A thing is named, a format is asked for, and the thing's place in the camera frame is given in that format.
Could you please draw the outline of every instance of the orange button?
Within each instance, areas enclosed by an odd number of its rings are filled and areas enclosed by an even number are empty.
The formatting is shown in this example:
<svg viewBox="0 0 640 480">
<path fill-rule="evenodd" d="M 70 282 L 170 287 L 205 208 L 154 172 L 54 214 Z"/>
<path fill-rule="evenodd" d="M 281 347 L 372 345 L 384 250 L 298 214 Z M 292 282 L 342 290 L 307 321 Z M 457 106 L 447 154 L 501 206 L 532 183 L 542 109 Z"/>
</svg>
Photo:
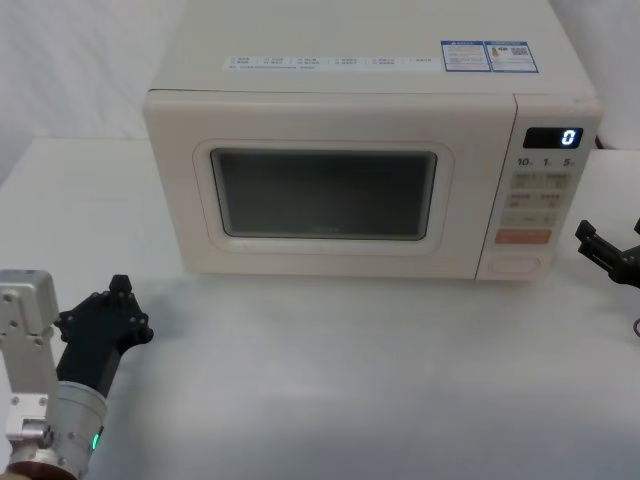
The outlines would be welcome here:
<svg viewBox="0 0 640 480">
<path fill-rule="evenodd" d="M 551 230 L 498 230 L 496 243 L 544 245 L 551 239 Z"/>
</svg>

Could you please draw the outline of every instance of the microwave oven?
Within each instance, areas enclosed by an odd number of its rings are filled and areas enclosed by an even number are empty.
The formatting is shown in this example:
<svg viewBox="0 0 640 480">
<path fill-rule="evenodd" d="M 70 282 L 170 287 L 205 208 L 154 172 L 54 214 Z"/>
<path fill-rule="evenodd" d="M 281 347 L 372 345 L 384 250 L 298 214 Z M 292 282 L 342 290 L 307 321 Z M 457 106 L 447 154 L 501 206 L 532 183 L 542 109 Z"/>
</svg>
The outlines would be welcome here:
<svg viewBox="0 0 640 480">
<path fill-rule="evenodd" d="M 530 280 L 601 109 L 545 0 L 192 0 L 144 115 L 188 271 Z"/>
</svg>

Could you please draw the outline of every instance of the digital display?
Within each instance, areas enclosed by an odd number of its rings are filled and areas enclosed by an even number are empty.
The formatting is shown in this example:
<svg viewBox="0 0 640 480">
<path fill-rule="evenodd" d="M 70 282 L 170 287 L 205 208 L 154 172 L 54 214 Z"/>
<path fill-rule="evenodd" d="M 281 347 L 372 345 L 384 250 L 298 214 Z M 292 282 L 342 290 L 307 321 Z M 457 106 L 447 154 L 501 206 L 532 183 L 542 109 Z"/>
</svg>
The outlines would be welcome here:
<svg viewBox="0 0 640 480">
<path fill-rule="evenodd" d="M 527 130 L 524 148 L 562 148 L 571 150 L 580 146 L 581 128 L 535 127 Z"/>
</svg>

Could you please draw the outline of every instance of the button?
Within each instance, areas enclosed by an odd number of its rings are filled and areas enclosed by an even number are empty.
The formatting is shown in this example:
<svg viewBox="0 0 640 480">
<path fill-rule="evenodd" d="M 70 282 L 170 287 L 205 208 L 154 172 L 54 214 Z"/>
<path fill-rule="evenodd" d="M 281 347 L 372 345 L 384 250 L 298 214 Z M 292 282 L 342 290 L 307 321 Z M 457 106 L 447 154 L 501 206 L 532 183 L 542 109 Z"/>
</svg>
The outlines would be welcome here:
<svg viewBox="0 0 640 480">
<path fill-rule="evenodd" d="M 540 268 L 540 260 L 530 257 L 499 258 L 489 264 L 489 269 L 494 273 L 507 273 L 513 275 L 533 273 L 538 268 Z"/>
<path fill-rule="evenodd" d="M 503 228 L 496 234 L 496 243 L 513 245 L 544 245 L 551 239 L 551 230 L 517 230 Z"/>
<path fill-rule="evenodd" d="M 563 190 L 567 188 L 571 181 L 571 175 L 568 173 L 547 173 L 545 187 L 552 190 Z"/>
<path fill-rule="evenodd" d="M 560 192 L 519 192 L 515 191 L 507 197 L 507 208 L 556 209 L 562 205 Z"/>
<path fill-rule="evenodd" d="M 515 228 L 553 227 L 556 218 L 557 214 L 552 210 L 506 210 L 500 224 L 503 227 Z"/>
<path fill-rule="evenodd" d="M 545 188 L 547 179 L 542 173 L 516 173 L 511 179 L 511 188 Z"/>
</svg>

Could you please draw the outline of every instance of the control panel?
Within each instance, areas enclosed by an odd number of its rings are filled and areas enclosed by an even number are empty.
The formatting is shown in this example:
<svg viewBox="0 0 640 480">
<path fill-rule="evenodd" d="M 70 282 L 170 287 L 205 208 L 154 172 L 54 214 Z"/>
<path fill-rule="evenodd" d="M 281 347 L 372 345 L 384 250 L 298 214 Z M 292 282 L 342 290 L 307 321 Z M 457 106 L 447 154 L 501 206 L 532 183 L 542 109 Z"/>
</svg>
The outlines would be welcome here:
<svg viewBox="0 0 640 480">
<path fill-rule="evenodd" d="M 550 267 L 599 115 L 596 105 L 544 105 L 555 100 L 518 98 L 478 279 L 533 279 Z"/>
</svg>

